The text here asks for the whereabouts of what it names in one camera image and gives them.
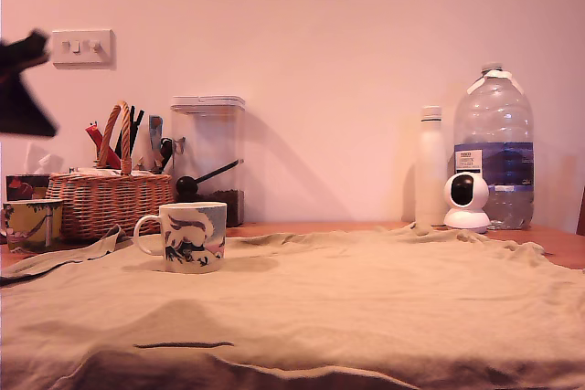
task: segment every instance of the plastic container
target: plastic container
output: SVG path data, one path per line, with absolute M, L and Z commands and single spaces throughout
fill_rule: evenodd
M 415 165 L 415 220 L 442 226 L 447 214 L 443 190 L 447 182 L 447 150 L 441 126 L 441 107 L 422 108 Z
M 176 200 L 227 203 L 228 227 L 244 221 L 244 108 L 245 101 L 237 96 L 179 96 L 171 105 Z
M 486 66 L 455 113 L 455 172 L 481 173 L 490 195 L 490 228 L 519 229 L 534 212 L 533 119 L 509 72 Z

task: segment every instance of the white wall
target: white wall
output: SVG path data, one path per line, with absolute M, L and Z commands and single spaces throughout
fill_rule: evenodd
M 585 0 L 2 0 L 3 37 L 110 27 L 116 70 L 31 69 L 60 123 L 42 142 L 90 165 L 84 132 L 125 99 L 168 120 L 176 94 L 248 102 L 248 220 L 378 220 L 412 212 L 420 106 L 454 106 L 486 61 L 526 90 L 535 222 L 574 231 L 585 184 Z M 5 174 L 27 141 L 2 137 Z

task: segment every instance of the red pen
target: red pen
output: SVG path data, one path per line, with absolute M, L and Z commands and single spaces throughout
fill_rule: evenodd
M 85 131 L 88 132 L 91 139 L 93 140 L 95 145 L 98 147 L 98 151 L 99 151 L 101 148 L 101 140 L 103 139 L 103 136 L 101 136 L 100 130 L 98 130 L 98 125 L 92 124 L 88 128 L 86 128 Z M 118 157 L 116 155 L 116 153 L 113 151 L 112 148 L 110 148 L 110 146 L 108 146 L 108 159 L 106 160 L 106 163 L 112 169 L 121 169 L 122 168 L 122 164 L 120 163 L 120 157 Z

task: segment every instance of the wicker basket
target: wicker basket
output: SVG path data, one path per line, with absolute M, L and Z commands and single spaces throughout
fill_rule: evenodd
M 170 175 L 130 175 L 130 112 L 120 101 L 112 110 L 101 144 L 98 168 L 105 168 L 113 126 L 122 111 L 122 175 L 52 174 L 47 198 L 63 199 L 64 239 L 99 239 L 118 224 L 132 235 L 138 219 L 158 215 L 158 206 L 173 203 Z M 154 221 L 144 233 L 157 233 Z

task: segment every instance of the tissue box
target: tissue box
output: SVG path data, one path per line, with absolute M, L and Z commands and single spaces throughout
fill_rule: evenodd
M 38 200 L 45 198 L 49 174 L 21 174 L 6 176 L 8 201 Z

